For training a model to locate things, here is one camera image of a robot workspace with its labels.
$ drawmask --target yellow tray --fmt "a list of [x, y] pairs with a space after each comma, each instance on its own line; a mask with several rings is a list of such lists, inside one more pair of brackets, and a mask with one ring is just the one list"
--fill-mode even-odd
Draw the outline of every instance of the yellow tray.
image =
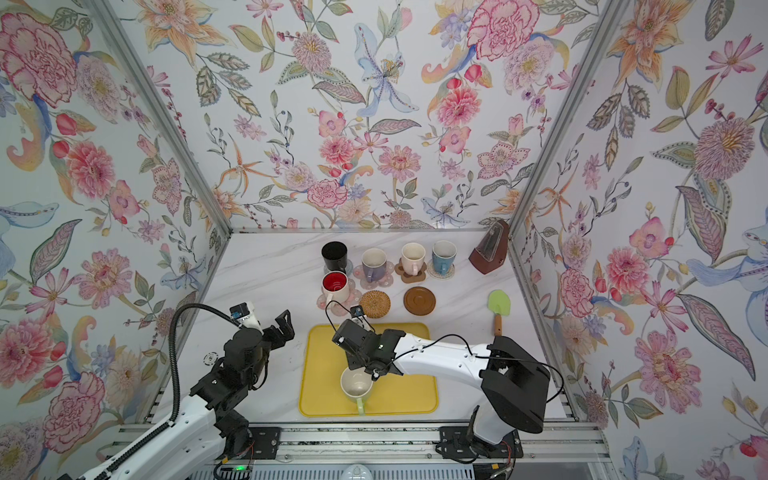
[[[374, 323], [377, 332], [399, 329], [429, 338], [423, 323]], [[347, 367], [346, 354], [335, 343], [330, 325], [310, 330], [301, 381], [299, 411], [307, 417], [357, 416], [357, 406], [344, 396], [339, 381]], [[366, 402], [367, 415], [416, 415], [437, 409], [437, 383], [428, 375], [383, 376]]]

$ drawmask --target mug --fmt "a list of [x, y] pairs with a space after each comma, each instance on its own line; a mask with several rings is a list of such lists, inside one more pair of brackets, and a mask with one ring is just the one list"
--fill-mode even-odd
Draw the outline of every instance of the mug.
[[346, 272], [346, 245], [341, 242], [328, 242], [320, 251], [329, 272]]
[[362, 255], [362, 272], [369, 283], [381, 280], [386, 274], [386, 253], [380, 248], [369, 248]]
[[432, 267], [440, 275], [446, 275], [456, 259], [456, 245], [447, 240], [439, 240], [432, 246]]
[[339, 303], [346, 302], [349, 298], [349, 281], [346, 273], [330, 272], [323, 277], [323, 294], [326, 296], [326, 306], [335, 300]]
[[357, 404], [357, 414], [365, 415], [365, 402], [373, 390], [373, 380], [371, 375], [366, 373], [366, 367], [362, 366], [354, 370], [345, 368], [341, 374], [341, 390], [346, 398]]
[[419, 243], [406, 243], [402, 248], [402, 269], [408, 275], [419, 275], [426, 250]]

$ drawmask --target orange flower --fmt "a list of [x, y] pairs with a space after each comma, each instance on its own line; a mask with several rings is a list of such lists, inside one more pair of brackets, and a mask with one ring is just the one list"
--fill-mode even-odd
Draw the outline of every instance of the orange flower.
[[232, 45], [229, 38], [204, 25], [216, 11], [198, 0], [134, 0], [141, 8], [136, 19], [144, 24], [147, 47], [170, 42], [195, 65], [197, 44]]
[[617, 87], [633, 70], [661, 88], [662, 51], [683, 43], [677, 23], [690, 10], [689, 0], [635, 0], [634, 18], [622, 26], [607, 56], [621, 57]]

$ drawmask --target spatula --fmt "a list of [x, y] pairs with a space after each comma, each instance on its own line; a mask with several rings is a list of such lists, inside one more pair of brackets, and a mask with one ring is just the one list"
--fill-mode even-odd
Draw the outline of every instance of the spatula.
[[502, 315], [509, 315], [509, 296], [501, 290], [494, 290], [488, 295], [488, 308], [495, 313], [493, 317], [493, 334], [502, 334]]

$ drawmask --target wall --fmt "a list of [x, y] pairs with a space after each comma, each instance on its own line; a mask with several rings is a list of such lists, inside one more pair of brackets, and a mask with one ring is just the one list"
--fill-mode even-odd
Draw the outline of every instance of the wall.
[[0, 478], [77, 477], [225, 239], [80, 2], [0, 2], [0, 69]]
[[248, 231], [478, 227], [510, 217], [601, 8], [112, 5], [225, 214]]
[[515, 234], [629, 480], [768, 478], [767, 15], [635, 0]]

